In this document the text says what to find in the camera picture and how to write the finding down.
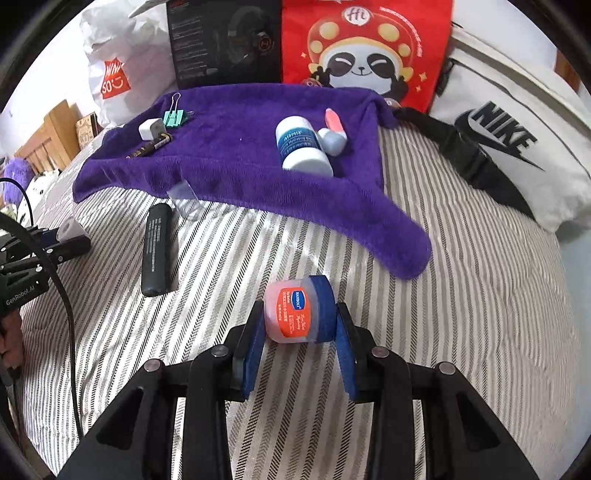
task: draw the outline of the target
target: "orange label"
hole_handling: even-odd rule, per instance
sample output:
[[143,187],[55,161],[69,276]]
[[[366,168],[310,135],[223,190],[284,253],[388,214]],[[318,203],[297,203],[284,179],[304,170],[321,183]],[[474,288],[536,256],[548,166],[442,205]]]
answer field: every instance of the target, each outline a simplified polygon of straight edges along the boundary
[[305,337],[310,330],[311,307],[302,288],[282,288],[277,298],[277,320],[284,337]]
[[105,78],[103,78],[103,86],[100,89],[103,100],[125,93],[128,90],[131,90],[131,87],[121,62],[117,58],[111,61],[107,60],[105,62]]

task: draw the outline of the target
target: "white cylindrical bottle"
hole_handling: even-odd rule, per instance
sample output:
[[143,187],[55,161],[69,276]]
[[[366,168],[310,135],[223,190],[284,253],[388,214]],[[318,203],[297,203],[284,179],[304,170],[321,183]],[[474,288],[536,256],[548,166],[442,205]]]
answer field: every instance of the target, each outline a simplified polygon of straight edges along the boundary
[[275,129],[277,148],[285,170],[332,177],[333,170],[310,122],[302,116],[284,118]]

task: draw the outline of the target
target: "black cable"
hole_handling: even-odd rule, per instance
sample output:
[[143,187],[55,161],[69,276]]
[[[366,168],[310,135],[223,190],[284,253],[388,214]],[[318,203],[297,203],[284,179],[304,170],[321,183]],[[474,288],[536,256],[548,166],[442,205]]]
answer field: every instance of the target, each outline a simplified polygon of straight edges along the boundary
[[3,181],[7,181],[8,183],[12,183],[13,185],[17,186],[19,188],[19,190],[22,192],[22,194],[25,197],[25,200],[27,201],[27,206],[29,207],[29,215],[31,216],[31,226],[33,226],[33,209],[31,208],[31,202],[29,200],[29,197],[27,196],[27,192],[25,192],[25,189],[22,188],[22,185],[20,183],[18,183],[16,180],[9,179],[8,177],[0,177],[0,182],[3,182]]
[[74,405],[74,420],[76,422],[76,430],[78,437],[81,440],[84,436],[82,431],[82,424],[80,422],[80,412],[78,411],[78,400],[76,397],[76,343],[74,341],[74,312],[72,304],[68,298],[66,289],[57,274],[56,266],[51,262],[45,250],[41,245],[31,236],[31,234],[17,221],[10,218],[8,215],[0,215],[0,228],[6,230],[8,233],[20,240],[28,249],[33,252],[39,259],[39,263],[48,272],[50,278],[63,300],[66,308],[66,315],[68,318],[68,327],[70,332],[70,388],[72,389],[72,404]]

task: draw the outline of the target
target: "nike logo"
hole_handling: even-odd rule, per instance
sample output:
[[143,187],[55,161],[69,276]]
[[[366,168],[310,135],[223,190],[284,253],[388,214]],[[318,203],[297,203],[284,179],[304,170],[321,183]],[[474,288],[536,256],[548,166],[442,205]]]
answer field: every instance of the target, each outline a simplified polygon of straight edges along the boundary
[[[471,126],[469,119],[482,125],[499,141],[493,140],[486,135],[476,132]],[[524,150],[535,144],[538,139],[534,137],[525,127],[520,125],[511,115],[505,112],[502,108],[497,107],[494,103],[488,102],[480,110],[468,110],[461,114],[455,122],[456,128],[467,137],[475,142],[493,148],[499,152],[503,152],[511,157],[517,158],[535,168],[544,171],[531,160],[528,160],[522,155],[522,147]]]

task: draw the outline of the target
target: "panda cartoon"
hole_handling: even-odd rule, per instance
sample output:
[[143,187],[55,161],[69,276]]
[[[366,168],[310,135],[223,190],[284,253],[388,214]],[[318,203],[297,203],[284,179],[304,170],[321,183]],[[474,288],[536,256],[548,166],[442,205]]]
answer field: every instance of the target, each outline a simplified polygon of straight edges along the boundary
[[323,18],[308,35],[311,78],[323,86],[363,87],[400,103],[413,76],[412,36],[392,18],[363,7]]

